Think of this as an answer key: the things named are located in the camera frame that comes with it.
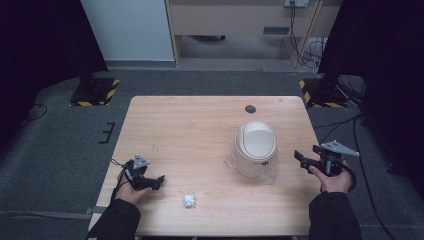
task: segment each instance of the hand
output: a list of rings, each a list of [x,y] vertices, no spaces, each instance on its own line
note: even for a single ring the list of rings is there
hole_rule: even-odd
[[[346,161],[343,161],[343,165],[349,167]],[[309,170],[319,179],[321,182],[321,189],[323,192],[344,192],[349,191],[351,184],[350,174],[342,168],[340,175],[334,177],[327,177],[318,168],[309,166]]]
[[[116,193],[115,199],[122,199],[134,205],[137,205],[144,196],[146,196],[152,191],[152,188],[150,187],[145,188],[141,191],[135,191],[132,188],[131,183],[128,182],[128,179],[125,174],[123,174],[121,182],[119,184],[122,184],[122,186]]]

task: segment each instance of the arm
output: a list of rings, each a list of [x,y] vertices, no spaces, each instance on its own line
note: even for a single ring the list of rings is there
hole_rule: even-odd
[[[136,205],[152,191],[152,188],[134,191],[125,175],[121,175],[120,179],[115,199],[90,230],[86,239],[134,239],[135,231],[140,222],[140,211]]]
[[[313,166],[309,170],[320,180],[323,191],[309,204],[309,239],[362,239],[346,194],[351,181],[349,173],[342,170],[338,176],[327,177]]]

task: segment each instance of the gray carpet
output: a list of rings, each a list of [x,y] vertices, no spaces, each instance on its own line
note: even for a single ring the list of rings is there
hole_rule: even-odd
[[[36,103],[48,111],[18,131],[0,156],[0,211],[83,213],[97,201],[130,100],[137,95],[295,95],[299,80],[311,73],[124,71],[110,73],[121,80],[110,105],[70,107],[77,79],[40,92]],[[353,85],[360,86],[359,80]],[[45,111],[35,106],[28,118]],[[359,113],[348,108],[309,108],[313,126],[344,121]],[[108,122],[116,127],[108,144]],[[353,122],[341,125],[326,139],[355,148]],[[424,239],[424,204],[405,176],[386,172],[387,161],[373,135],[359,122],[358,144],[376,207],[396,239]],[[317,128],[321,141],[332,127]],[[348,158],[358,177],[349,194],[364,239],[389,239],[373,213],[358,159]],[[0,217],[1,239],[83,239],[89,220],[40,217]]]

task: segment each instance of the black and yellow striped marker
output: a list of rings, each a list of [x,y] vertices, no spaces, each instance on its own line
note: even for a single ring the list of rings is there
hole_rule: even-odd
[[[324,102],[324,103],[314,103],[311,98],[311,94],[309,93],[309,90],[305,84],[305,82],[302,80],[299,82],[300,88],[302,89],[303,96],[305,98],[306,106],[307,107],[347,107],[346,103],[335,103],[335,102]]]
[[[117,79],[99,79],[100,87],[97,93],[93,95],[84,92],[83,89],[77,89],[74,96],[69,101],[69,106],[103,106],[109,105],[118,87],[119,80]]]

